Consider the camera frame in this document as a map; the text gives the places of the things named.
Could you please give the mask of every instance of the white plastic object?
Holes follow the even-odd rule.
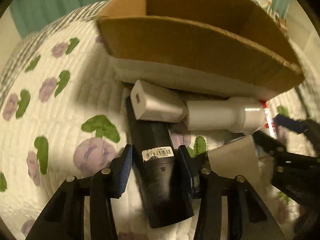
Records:
[[[233,97],[225,101],[187,101],[188,130],[219,130],[252,134],[264,124],[265,112],[254,98]]]
[[[260,101],[260,103],[262,104],[265,112],[264,125],[260,127],[260,130],[265,134],[267,134],[268,136],[272,137],[273,139],[277,139],[275,125],[273,123],[268,105],[264,101]],[[266,153],[260,145],[256,145],[256,150],[257,150],[257,156],[259,158],[269,155],[269,153]]]
[[[135,82],[130,99],[137,120],[178,123],[187,115],[176,92],[143,80]]]

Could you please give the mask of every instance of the cardboard flap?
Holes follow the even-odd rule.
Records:
[[[145,16],[104,18],[98,27],[115,57],[184,66],[279,92],[303,81],[297,65],[208,24]]]
[[[146,0],[111,0],[99,17],[130,17],[146,15]]]
[[[147,15],[207,23],[252,40],[300,65],[280,29],[251,0],[147,0]]]

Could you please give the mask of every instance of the barcode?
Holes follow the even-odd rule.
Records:
[[[148,149],[142,151],[142,158],[143,161],[149,161],[153,159],[158,159],[158,158],[165,158],[165,157],[173,157],[173,151],[171,147],[158,147],[158,148],[153,148],[153,149]]]

